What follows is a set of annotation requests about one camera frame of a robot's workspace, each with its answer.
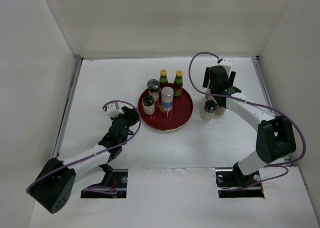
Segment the sauce bottle yellow cap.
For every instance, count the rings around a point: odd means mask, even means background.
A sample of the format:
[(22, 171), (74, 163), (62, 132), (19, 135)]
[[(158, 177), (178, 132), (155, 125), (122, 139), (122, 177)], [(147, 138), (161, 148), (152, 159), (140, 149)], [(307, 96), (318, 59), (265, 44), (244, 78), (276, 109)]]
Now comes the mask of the sauce bottle yellow cap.
[(165, 69), (162, 69), (160, 71), (159, 89), (162, 89), (167, 86), (168, 86), (167, 71)]
[(173, 92), (175, 97), (180, 97), (183, 90), (183, 71), (176, 71), (176, 76), (173, 83)]

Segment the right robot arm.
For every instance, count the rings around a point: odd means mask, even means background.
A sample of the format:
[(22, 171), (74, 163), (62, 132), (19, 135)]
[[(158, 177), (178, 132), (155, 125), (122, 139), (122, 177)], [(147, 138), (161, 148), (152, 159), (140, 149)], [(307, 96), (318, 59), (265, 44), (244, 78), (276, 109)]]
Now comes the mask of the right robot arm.
[(227, 74), (223, 66), (207, 67), (203, 87), (210, 88), (219, 107), (226, 108), (244, 121), (257, 133), (255, 151), (233, 165), (230, 180), (236, 185), (245, 185), (250, 175), (275, 160), (296, 151), (293, 127), (288, 118), (277, 116), (250, 100), (233, 85), (236, 73)]

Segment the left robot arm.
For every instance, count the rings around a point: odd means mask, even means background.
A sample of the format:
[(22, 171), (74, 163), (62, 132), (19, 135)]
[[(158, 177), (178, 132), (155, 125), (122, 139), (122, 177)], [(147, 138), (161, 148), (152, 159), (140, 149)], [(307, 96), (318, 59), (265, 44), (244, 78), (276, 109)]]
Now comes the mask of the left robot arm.
[(130, 127), (141, 123), (136, 107), (123, 106), (111, 119), (111, 127), (98, 145), (64, 161), (50, 159), (26, 193), (50, 213), (58, 212), (68, 201), (75, 179), (114, 160), (122, 152), (122, 146), (136, 135)]

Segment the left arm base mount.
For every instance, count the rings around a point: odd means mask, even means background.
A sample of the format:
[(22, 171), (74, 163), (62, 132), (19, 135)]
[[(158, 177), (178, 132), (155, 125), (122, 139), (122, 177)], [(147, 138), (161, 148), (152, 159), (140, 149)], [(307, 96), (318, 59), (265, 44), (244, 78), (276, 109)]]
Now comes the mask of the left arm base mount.
[(98, 171), (103, 171), (104, 175), (99, 182), (91, 184), (81, 191), (81, 198), (126, 198), (128, 186), (128, 169), (113, 169), (110, 165), (100, 165)]

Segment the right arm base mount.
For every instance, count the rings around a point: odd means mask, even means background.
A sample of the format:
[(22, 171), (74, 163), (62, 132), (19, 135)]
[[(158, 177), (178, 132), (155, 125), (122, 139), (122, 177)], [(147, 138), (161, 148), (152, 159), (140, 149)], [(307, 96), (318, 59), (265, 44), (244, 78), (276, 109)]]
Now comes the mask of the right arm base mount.
[(260, 172), (237, 177), (230, 167), (215, 169), (219, 198), (264, 198)]

